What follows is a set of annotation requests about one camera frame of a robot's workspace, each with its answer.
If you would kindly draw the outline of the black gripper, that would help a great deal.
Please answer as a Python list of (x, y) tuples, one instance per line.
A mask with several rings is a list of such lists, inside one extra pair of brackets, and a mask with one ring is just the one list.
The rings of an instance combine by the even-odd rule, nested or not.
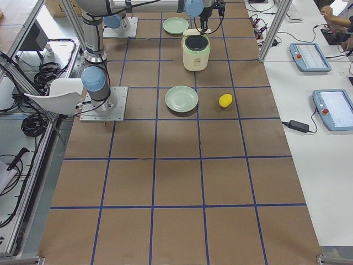
[(204, 8), (202, 17), (200, 17), (200, 31), (201, 35), (206, 34), (208, 30), (208, 18), (212, 16), (215, 0), (203, 0)]

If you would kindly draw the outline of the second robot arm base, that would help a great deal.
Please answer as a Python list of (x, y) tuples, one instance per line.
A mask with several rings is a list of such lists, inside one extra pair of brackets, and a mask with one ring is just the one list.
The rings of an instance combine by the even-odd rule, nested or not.
[(129, 19), (125, 13), (104, 17), (103, 22), (107, 28), (111, 28), (118, 33), (128, 31), (131, 27)]

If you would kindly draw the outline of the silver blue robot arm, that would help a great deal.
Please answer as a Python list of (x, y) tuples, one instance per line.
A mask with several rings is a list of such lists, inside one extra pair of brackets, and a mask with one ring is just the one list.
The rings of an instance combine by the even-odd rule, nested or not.
[(127, 13), (186, 13), (200, 18), (201, 33), (208, 30), (208, 19), (214, 9), (223, 9), (222, 1), (77, 1), (82, 11), (85, 41), (84, 58), (90, 66), (106, 66), (103, 48), (103, 26), (122, 28)]

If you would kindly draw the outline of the person's hand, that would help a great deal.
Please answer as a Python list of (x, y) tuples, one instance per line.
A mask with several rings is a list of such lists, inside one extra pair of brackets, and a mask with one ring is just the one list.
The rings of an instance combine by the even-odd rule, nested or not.
[(331, 21), (334, 18), (333, 9), (330, 6), (323, 6), (320, 13), (326, 21)]

